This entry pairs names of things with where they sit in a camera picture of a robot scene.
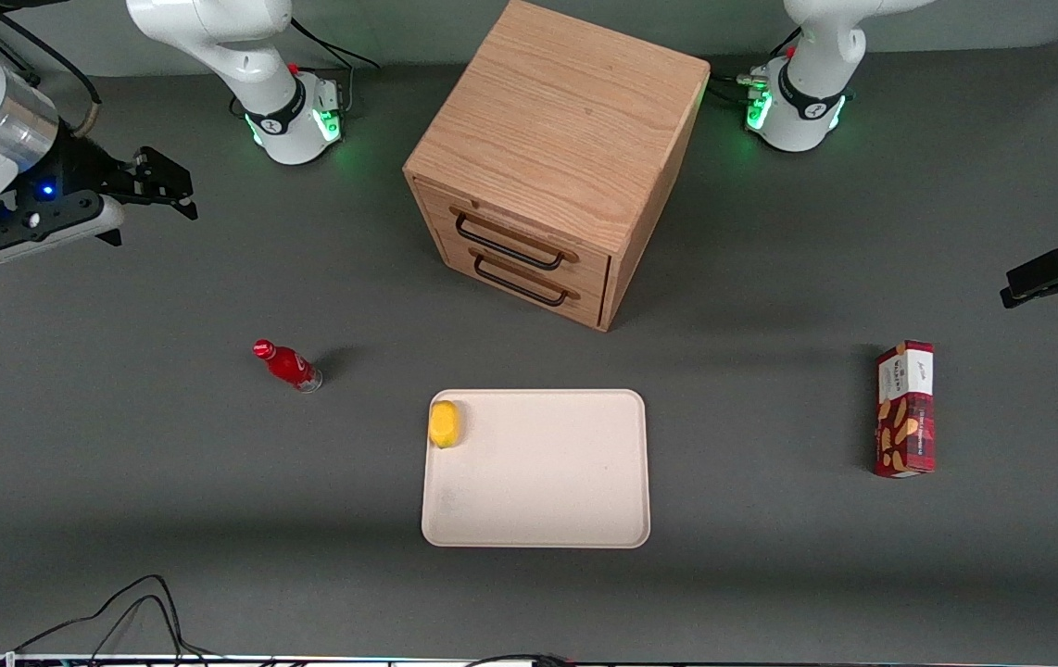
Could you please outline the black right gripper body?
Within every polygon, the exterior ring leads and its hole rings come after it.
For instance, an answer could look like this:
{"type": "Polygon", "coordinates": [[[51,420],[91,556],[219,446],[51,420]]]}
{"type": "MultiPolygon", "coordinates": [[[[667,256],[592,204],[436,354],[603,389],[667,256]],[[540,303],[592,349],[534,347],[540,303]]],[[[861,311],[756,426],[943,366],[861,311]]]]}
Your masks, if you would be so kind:
{"type": "Polygon", "coordinates": [[[101,195],[138,193],[131,163],[123,163],[88,138],[58,139],[38,163],[10,186],[8,210],[26,219],[87,220],[101,212],[101,195]]]}

